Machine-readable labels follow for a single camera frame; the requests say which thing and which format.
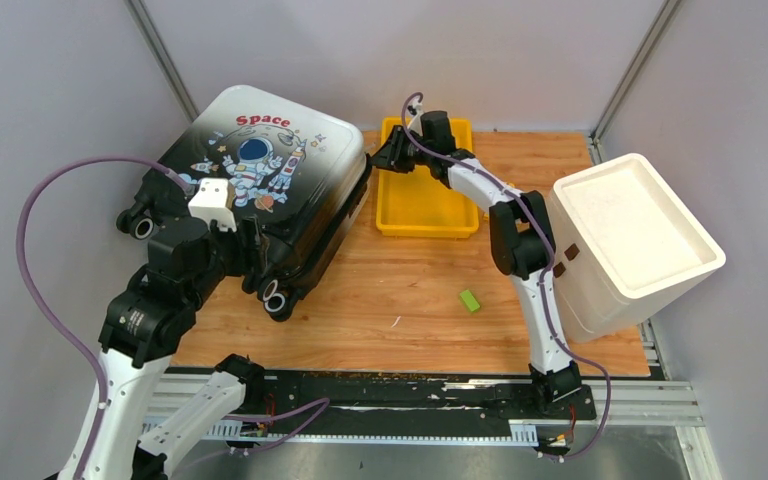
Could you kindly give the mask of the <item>black white space suitcase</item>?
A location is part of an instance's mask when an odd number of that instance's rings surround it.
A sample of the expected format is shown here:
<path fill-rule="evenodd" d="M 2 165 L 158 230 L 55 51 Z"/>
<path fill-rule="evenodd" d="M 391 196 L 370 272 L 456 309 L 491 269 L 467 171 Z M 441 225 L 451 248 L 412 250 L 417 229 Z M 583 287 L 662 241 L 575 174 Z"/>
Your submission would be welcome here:
<path fill-rule="evenodd" d="M 227 179 L 236 224 L 254 217 L 269 240 L 265 271 L 238 278 L 281 322 L 319 283 L 354 222 L 370 173 L 356 126 L 252 86 L 232 86 L 143 176 L 116 226 L 149 243 L 192 217 L 187 205 L 202 179 Z"/>

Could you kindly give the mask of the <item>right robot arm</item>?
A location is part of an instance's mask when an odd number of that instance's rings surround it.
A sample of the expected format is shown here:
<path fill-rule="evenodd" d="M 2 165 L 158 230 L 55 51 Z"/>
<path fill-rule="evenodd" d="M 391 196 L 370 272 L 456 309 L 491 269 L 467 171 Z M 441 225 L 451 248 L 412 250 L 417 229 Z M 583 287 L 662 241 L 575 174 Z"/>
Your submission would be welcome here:
<path fill-rule="evenodd" d="M 424 113 L 419 124 L 420 134 L 405 125 L 393 127 L 367 160 L 375 168 L 401 174 L 425 166 L 435 180 L 488 215 L 493 262 L 514 286 L 528 329 L 532 406 L 544 417 L 556 417 L 569 407 L 582 380 L 560 325 L 546 201 L 537 191 L 504 183 L 471 151 L 457 147 L 446 112 Z"/>

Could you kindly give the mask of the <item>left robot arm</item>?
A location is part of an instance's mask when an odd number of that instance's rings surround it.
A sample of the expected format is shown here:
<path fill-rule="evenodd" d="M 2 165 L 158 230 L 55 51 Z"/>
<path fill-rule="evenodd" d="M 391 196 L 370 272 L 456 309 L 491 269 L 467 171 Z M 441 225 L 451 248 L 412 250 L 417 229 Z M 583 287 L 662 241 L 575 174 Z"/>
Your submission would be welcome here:
<path fill-rule="evenodd" d="M 155 389 L 197 312 L 221 280 L 243 275 L 261 254 L 252 219 L 221 229 L 217 221 L 187 217 L 150 240 L 147 263 L 108 306 L 98 356 L 106 377 L 55 478 L 169 479 L 216 422 L 264 405 L 264 368 L 230 354 L 184 405 L 143 430 Z"/>

